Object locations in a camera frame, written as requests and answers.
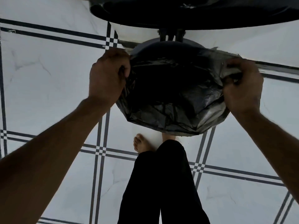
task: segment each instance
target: foot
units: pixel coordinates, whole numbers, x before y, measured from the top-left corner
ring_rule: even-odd
[[[155,151],[155,148],[140,133],[137,134],[136,137],[134,137],[133,145],[134,150],[139,154],[146,151]]]
[[[175,140],[176,137],[174,135],[170,135],[167,133],[162,133],[162,141],[165,142],[167,140]]]

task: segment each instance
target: black pants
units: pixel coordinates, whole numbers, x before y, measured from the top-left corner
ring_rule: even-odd
[[[202,223],[202,209],[184,147],[165,141],[156,152],[139,154],[119,211],[118,224]]]

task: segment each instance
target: black garbage bag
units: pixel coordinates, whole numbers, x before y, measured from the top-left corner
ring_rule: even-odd
[[[223,122],[222,78],[230,53],[177,41],[156,42],[131,56],[131,72],[116,102],[127,121],[179,136]]]

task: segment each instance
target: white floor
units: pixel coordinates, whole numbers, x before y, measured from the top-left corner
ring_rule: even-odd
[[[0,18],[4,157],[75,109],[88,95],[92,63],[109,46],[122,46],[110,24],[89,13],[87,1],[0,0]],[[299,84],[265,78],[262,112],[296,137],[298,101]],[[137,133],[161,144],[159,132],[127,122],[114,105],[88,136],[39,223],[117,223]],[[203,135],[178,141],[212,224],[298,223],[298,204],[232,115]]]

